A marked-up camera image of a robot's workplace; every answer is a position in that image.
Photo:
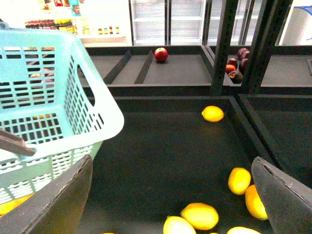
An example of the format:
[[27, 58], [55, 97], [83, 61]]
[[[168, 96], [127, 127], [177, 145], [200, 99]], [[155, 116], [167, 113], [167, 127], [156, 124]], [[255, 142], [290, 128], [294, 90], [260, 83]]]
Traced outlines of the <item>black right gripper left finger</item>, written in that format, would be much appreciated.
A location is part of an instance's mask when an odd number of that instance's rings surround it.
[[2, 234], [74, 234], [91, 187], [87, 155], [0, 219]]

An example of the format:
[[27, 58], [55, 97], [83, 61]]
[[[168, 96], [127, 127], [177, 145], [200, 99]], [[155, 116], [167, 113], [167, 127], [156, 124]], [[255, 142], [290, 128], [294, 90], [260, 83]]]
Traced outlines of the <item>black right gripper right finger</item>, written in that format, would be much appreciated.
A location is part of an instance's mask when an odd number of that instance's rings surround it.
[[261, 157], [251, 166], [253, 181], [276, 234], [312, 232], [312, 190]]

